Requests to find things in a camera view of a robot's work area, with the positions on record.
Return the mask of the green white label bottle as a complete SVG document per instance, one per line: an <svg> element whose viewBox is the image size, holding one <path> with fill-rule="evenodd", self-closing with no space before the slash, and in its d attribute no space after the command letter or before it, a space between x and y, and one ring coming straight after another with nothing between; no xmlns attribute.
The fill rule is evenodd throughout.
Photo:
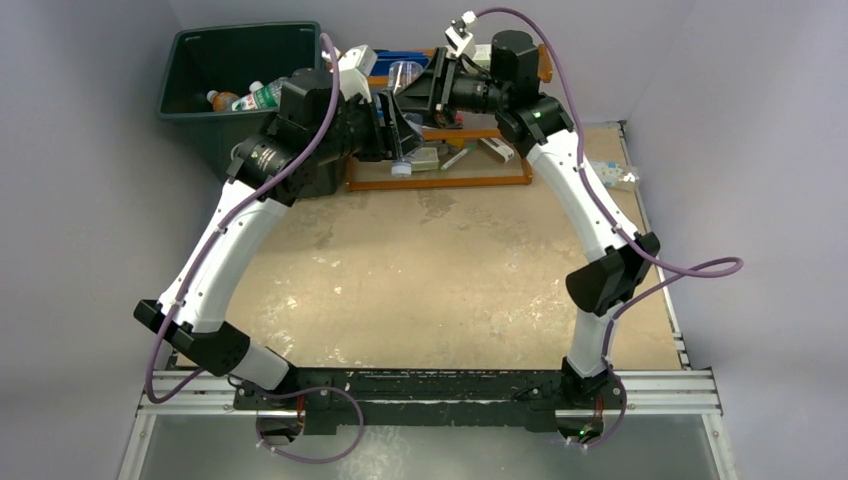
<svg viewBox="0 0 848 480"><path fill-rule="evenodd" d="M249 93L235 100L231 104L230 110L237 112L276 109L279 106L281 89L285 80L286 77L277 78L269 83L253 81L249 85Z"/></svg>

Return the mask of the orange drink bottle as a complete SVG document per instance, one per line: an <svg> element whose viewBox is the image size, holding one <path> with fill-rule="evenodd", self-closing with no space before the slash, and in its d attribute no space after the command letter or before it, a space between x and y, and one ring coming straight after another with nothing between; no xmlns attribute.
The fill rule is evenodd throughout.
<svg viewBox="0 0 848 480"><path fill-rule="evenodd" d="M240 96L227 91L209 90L206 93L206 100L210 104L213 112L231 111L233 105L240 99Z"/></svg>

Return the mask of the white blue label bottle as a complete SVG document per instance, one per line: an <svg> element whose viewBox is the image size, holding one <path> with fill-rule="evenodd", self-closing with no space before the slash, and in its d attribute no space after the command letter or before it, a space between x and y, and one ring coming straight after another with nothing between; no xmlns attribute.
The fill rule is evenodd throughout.
<svg viewBox="0 0 848 480"><path fill-rule="evenodd" d="M601 183L608 189L635 192L641 177L635 167L611 161L588 160Z"/></svg>

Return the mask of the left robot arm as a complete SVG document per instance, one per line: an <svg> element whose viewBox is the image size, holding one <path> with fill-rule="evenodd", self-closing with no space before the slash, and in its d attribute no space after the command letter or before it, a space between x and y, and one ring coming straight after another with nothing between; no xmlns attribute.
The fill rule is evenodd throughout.
<svg viewBox="0 0 848 480"><path fill-rule="evenodd" d="M400 158L422 142L391 90L344 93L336 73L295 72L259 132L233 148L215 213L189 260L158 298L137 304L134 318L198 367L256 385L272 408L289 407L298 395L292 364L225 319L235 288L318 166Z"/></svg>

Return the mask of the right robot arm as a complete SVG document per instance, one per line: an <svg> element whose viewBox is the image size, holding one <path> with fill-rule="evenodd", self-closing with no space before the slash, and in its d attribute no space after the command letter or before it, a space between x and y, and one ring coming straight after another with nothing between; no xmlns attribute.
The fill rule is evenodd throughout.
<svg viewBox="0 0 848 480"><path fill-rule="evenodd" d="M563 360L561 392L584 407L608 375L613 317L645 279L660 242L641 234L617 207L584 154L559 100L540 90L539 49L531 36L506 30L492 40L483 70L467 68L452 45L440 47L422 74L397 93L400 107L428 127L446 128L459 111L491 114L500 136L540 174L557 196L581 242L586 265L565 285L577 307L572 345Z"/></svg>

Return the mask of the blue stapler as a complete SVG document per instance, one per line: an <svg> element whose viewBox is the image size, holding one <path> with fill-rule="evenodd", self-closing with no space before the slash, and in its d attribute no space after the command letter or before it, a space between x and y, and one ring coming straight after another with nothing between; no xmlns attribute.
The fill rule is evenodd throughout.
<svg viewBox="0 0 848 480"><path fill-rule="evenodd" d="M429 56L422 51L376 50L377 61L371 70L372 77L389 75L390 67L396 62L413 62L426 67Z"/></svg>

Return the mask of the orange wooden shelf rack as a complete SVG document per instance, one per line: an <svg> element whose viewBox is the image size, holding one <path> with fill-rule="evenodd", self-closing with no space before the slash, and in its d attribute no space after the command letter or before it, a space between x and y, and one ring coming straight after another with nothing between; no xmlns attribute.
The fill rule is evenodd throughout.
<svg viewBox="0 0 848 480"><path fill-rule="evenodd" d="M440 168L419 173L394 173L392 164L359 162L350 158L344 162L345 187L350 192L396 191L439 188L466 188L490 186L523 186L533 181L533 171L524 155L533 141L542 135L542 124L547 120L554 101L541 93L541 85L552 78L551 61L545 46L535 46L532 41L515 43L509 32L497 35L493 42L492 60L487 66L463 56L459 61L466 71L491 75L511 83L509 106L494 115L459 111L456 124L440 126L435 109L424 117L423 147L436 147L440 166L463 148L474 145L467 154L448 170ZM515 151L509 163L502 163L480 138L500 138Z"/></svg>

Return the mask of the green white marker pen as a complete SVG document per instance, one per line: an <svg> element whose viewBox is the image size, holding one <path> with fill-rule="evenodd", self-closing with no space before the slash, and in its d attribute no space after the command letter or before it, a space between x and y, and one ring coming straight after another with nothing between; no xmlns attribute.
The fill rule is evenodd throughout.
<svg viewBox="0 0 848 480"><path fill-rule="evenodd" d="M461 159L462 159L463 157L465 157L467 154L469 154L470 152L472 152L472 151L474 150L474 148L475 148L475 146L474 146L474 145L469 145L469 146L467 146L467 147L463 148L463 149L462 149L462 150L460 150L458 153L456 153L456 154L455 154L455 155L453 155L451 158L449 158L446 162L444 162L444 163L440 166L440 169L441 169L442 171L448 170L450 167L452 167L454 164L456 164L459 160L461 160Z"/></svg>

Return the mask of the white black small box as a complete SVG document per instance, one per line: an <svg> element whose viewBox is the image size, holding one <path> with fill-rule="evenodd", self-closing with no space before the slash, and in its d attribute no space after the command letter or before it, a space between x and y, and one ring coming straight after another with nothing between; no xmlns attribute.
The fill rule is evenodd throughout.
<svg viewBox="0 0 848 480"><path fill-rule="evenodd" d="M480 138L478 142L504 164L509 163L515 156L513 148L500 138Z"/></svg>

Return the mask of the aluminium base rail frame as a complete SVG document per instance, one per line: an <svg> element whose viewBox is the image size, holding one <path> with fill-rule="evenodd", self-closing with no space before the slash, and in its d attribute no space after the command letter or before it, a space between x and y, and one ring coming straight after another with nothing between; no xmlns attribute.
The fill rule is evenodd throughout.
<svg viewBox="0 0 848 480"><path fill-rule="evenodd" d="M569 446L609 443L637 416L686 416L702 429L720 479L738 475L709 370L603 372L581 379L557 370L449 370L311 367L282 393L231 377L159 371L162 403L142 400L119 475L140 477L156 422L168 415L267 418L329 435L341 426L518 427Z"/></svg>

